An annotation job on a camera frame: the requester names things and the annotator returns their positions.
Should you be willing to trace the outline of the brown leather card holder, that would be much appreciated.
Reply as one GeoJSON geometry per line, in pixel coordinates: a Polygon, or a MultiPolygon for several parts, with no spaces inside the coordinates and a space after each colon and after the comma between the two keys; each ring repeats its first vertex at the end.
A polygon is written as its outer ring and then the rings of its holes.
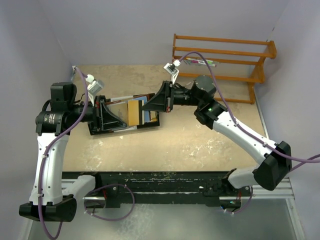
{"type": "Polygon", "coordinates": [[[107,132],[121,132],[160,126],[157,111],[141,110],[154,95],[147,93],[107,99],[101,107],[102,129],[107,132]]]}

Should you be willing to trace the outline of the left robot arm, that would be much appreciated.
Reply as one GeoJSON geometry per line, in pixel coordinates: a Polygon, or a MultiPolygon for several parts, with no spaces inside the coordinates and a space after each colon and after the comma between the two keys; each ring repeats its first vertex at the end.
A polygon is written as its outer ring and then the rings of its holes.
{"type": "Polygon", "coordinates": [[[35,119],[38,159],[32,191],[27,203],[20,205],[19,215],[34,221],[71,222],[77,201],[90,194],[98,196],[103,186],[116,187],[118,182],[107,173],[80,173],[67,188],[62,186],[63,162],[69,133],[79,122],[90,122],[92,113],[76,104],[77,87],[58,82],[50,87],[51,98],[35,119]]]}

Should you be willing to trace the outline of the gold credit card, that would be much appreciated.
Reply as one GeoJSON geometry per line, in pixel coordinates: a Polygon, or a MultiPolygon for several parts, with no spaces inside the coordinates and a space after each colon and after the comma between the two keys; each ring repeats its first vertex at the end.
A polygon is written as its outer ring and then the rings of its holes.
{"type": "Polygon", "coordinates": [[[144,122],[144,114],[142,111],[143,100],[128,101],[128,125],[138,126],[144,122]]]}

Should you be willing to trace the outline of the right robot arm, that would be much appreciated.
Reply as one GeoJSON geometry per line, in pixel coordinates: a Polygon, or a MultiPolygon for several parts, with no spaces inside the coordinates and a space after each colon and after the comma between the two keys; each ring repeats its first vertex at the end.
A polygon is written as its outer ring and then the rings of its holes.
{"type": "Polygon", "coordinates": [[[198,76],[190,89],[163,81],[142,110],[169,113],[174,105],[195,106],[194,115],[200,124],[232,140],[257,163],[254,167],[230,170],[222,179],[223,192],[233,196],[240,188],[252,185],[273,191],[292,169],[290,145],[284,141],[276,143],[232,118],[230,110],[214,99],[216,91],[213,80],[205,75],[198,76]]]}

